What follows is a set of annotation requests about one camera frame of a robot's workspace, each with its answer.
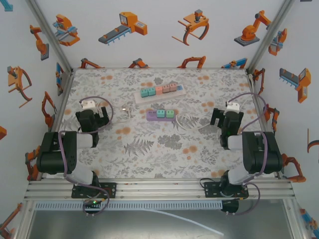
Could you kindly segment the aluminium corner post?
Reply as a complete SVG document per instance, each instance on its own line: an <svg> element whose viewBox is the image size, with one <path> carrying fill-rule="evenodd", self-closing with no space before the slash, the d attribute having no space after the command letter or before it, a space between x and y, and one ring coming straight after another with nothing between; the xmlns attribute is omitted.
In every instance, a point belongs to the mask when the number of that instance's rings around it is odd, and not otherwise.
<svg viewBox="0 0 319 239"><path fill-rule="evenodd" d="M69 75L71 75L73 72L73 68L72 68L71 64L69 63L66 55L64 54L62 48L60 47L58 40L55 38L55 35L54 35L51 27L49 26L48 21L46 20L46 18L44 16L44 13L40 9L38 2L36 0L25 0L25 2L27 3L33 16L37 20L41 30L46 35L48 42L50 43L50 45L53 48L54 52L56 53L58 59L62 63L62 66L64 66L64 70L66 72L68 72Z"/></svg>
<svg viewBox="0 0 319 239"><path fill-rule="evenodd" d="M260 60L264 56L268 46L270 45L272 39L274 38L275 34L278 32L279 27L281 26L282 22L285 20L286 16L290 12L292 6L294 5L296 0L284 0L281 7L279 8L274 20L272 21L269 29L265 37L263 38L260 46L258 47L252 61L248 67L247 73L252 74L256 67L258 66Z"/></svg>

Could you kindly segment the black controller board green light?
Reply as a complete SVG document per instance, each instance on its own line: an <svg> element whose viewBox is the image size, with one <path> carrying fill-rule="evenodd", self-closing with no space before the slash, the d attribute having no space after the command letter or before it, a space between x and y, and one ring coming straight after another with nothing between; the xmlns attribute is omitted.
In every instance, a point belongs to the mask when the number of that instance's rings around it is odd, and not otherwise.
<svg viewBox="0 0 319 239"><path fill-rule="evenodd" d="M94 216L96 213L100 212L101 204L102 201L96 199L86 200L83 202L82 210L87 217L89 215Z"/></svg>

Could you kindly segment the black round controller housing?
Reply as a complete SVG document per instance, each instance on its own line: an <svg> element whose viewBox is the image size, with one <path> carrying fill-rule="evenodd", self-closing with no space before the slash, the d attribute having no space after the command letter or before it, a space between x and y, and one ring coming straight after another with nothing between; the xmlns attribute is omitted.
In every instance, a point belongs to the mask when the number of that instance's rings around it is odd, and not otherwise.
<svg viewBox="0 0 319 239"><path fill-rule="evenodd" d="M224 212L226 215L234 216L239 209L239 200L222 200L222 209L221 211Z"/></svg>

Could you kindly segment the white power strip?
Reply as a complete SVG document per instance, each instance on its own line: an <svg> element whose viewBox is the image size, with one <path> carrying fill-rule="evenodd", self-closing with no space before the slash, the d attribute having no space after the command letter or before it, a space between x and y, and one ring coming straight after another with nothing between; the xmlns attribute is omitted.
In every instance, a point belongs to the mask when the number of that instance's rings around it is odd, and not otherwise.
<svg viewBox="0 0 319 239"><path fill-rule="evenodd" d="M142 98L140 95L140 90L134 93L134 99L137 106L156 103L159 101L170 100L177 97L185 96L186 91L183 85L177 85L177 90L175 92L164 93L161 95L154 95Z"/></svg>

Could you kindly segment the floral table mat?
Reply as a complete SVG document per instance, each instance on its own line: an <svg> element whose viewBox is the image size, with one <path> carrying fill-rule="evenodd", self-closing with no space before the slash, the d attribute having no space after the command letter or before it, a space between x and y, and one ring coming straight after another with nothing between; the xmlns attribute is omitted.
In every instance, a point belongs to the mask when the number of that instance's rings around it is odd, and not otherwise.
<svg viewBox="0 0 319 239"><path fill-rule="evenodd" d="M169 84L183 85L185 96L137 106L134 93ZM220 145L220 129L210 124L215 108L233 99L244 117L240 129L260 130L244 70L106 69L77 70L61 128L77 130L79 101L95 96L114 114L99 132L97 147L80 149L78 160L99 178L220 177L242 163L242 152ZM147 121L147 111L174 110L173 122Z"/></svg>

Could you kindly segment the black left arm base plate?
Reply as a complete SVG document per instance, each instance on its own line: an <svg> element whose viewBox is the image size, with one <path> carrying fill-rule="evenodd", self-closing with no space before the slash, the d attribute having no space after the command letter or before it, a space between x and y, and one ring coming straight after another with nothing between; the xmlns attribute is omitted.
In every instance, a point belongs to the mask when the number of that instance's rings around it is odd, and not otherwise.
<svg viewBox="0 0 319 239"><path fill-rule="evenodd" d="M115 198L117 184L114 182L100 183L100 187L108 192L110 199ZM88 199L88 198L103 198L107 199L107 195L98 189L92 189L83 186L73 185L71 198L73 199Z"/></svg>

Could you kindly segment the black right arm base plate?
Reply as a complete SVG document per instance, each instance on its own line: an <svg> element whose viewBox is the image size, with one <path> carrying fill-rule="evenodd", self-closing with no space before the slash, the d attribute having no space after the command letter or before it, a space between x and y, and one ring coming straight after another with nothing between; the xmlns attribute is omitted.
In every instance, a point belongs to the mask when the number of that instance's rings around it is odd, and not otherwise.
<svg viewBox="0 0 319 239"><path fill-rule="evenodd" d="M249 192L241 185L227 184L222 186L217 182L204 182L204 191L206 198L248 198Z"/></svg>

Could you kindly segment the aluminium frame beam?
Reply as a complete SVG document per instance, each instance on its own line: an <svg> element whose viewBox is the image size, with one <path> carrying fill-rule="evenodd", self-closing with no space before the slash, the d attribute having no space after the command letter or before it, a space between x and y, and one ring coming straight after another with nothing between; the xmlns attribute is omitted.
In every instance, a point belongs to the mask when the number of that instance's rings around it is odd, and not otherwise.
<svg viewBox="0 0 319 239"><path fill-rule="evenodd" d="M205 192L196 179L111 179L116 182L116 200L204 200ZM261 199L293 199L295 194L288 180L259 178L252 181L258 186ZM73 185L62 179L31 181L24 199L70 200Z"/></svg>

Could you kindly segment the purple power strip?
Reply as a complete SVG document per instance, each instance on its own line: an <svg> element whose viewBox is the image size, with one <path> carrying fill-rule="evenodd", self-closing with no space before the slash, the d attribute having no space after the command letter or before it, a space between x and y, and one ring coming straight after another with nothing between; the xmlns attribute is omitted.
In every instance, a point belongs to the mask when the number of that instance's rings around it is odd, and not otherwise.
<svg viewBox="0 0 319 239"><path fill-rule="evenodd" d="M165 118L157 118L157 110L156 111L147 111L147 121L164 121L164 122L173 122L176 119L176 114L174 118L168 119L166 118L166 113L165 113Z"/></svg>

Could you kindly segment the white plastic tube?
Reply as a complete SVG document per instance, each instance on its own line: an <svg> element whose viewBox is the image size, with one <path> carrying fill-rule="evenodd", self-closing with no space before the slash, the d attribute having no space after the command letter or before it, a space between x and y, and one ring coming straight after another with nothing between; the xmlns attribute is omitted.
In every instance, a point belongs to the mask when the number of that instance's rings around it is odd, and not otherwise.
<svg viewBox="0 0 319 239"><path fill-rule="evenodd" d="M179 219L179 220L182 220L182 221L185 221L185 222L188 222L188 223L191 223L191 224L194 224L194 225L197 225L201 228L204 228L210 232L213 232L215 234L218 234L219 236L224 236L224 233L220 232L220 231L217 231L213 228L210 228L208 226L205 226L199 222L196 222L196 221L193 221L191 219L187 219L187 218L184 218L184 217L181 217L181 216L178 216L178 215L175 215L175 214L171 214L171 213L168 213L168 212L163 212L163 211L158 211L158 210L150 210L150 209L143 209L143 211L145 212L151 212L151 213L157 213L157 214L161 214L161 215L166 215L166 216L169 216L169 217L173 217L173 218L176 218L176 219Z"/></svg>

